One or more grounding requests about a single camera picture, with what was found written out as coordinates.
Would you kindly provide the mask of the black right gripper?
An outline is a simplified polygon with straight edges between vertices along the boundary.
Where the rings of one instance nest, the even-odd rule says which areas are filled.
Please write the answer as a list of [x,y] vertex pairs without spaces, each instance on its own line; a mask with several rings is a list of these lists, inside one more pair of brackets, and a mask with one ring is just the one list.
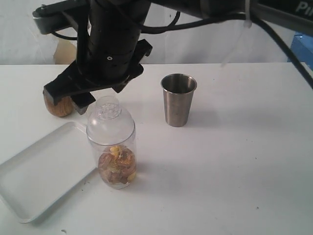
[[120,92],[143,73],[140,60],[152,46],[139,38],[151,3],[148,0],[65,0],[43,8],[43,33],[73,28],[77,32],[75,60],[44,86],[57,105],[69,96],[78,114],[95,102],[93,91]]

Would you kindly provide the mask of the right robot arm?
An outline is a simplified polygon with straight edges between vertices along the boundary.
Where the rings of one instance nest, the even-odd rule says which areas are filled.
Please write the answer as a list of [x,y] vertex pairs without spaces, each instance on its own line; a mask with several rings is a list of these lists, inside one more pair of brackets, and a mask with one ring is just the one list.
[[77,32],[75,60],[53,81],[44,85],[43,94],[52,105],[68,97],[78,113],[85,113],[95,99],[91,92],[111,88],[121,92],[143,73],[140,60],[152,46],[140,40],[141,34],[242,20],[262,28],[280,47],[309,85],[311,75],[270,27],[270,23],[313,33],[313,3],[310,0],[158,0],[158,5],[197,17],[196,22],[178,24],[178,16],[168,26],[144,25],[151,6],[149,0],[65,0],[43,5],[33,12],[43,34],[73,28]]

